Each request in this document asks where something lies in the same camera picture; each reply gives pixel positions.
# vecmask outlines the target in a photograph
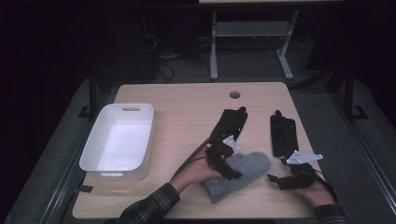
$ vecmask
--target gray glove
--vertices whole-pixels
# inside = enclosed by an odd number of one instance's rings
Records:
[[[242,173],[237,179],[212,178],[201,183],[209,194],[212,203],[218,203],[227,195],[236,192],[263,175],[271,166],[268,157],[261,152],[252,152],[246,156],[237,153],[226,161],[231,168]]]

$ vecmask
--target black circular hole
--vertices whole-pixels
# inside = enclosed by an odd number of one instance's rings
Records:
[[[239,93],[239,91],[232,91],[230,92],[230,97],[233,99],[238,99],[239,97],[241,97],[241,93]]]

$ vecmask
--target person's left hand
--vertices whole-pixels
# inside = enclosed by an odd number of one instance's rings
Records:
[[[209,167],[206,161],[207,147],[204,147],[178,175],[169,183],[181,193],[188,185],[198,184],[210,178],[220,178],[222,175]]]

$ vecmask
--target person's right hand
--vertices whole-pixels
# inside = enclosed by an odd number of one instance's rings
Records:
[[[303,197],[314,208],[324,204],[335,204],[330,192],[318,181],[315,181],[307,189],[294,189],[293,191]]]

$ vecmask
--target hand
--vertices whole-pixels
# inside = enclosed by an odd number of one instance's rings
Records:
[[[324,204],[335,204],[330,192],[318,181],[315,181],[307,189],[294,189],[293,191],[303,197],[314,208]]]
[[[181,193],[188,185],[198,184],[210,178],[220,178],[222,175],[216,170],[209,167],[206,161],[204,147],[178,175],[169,183]]]

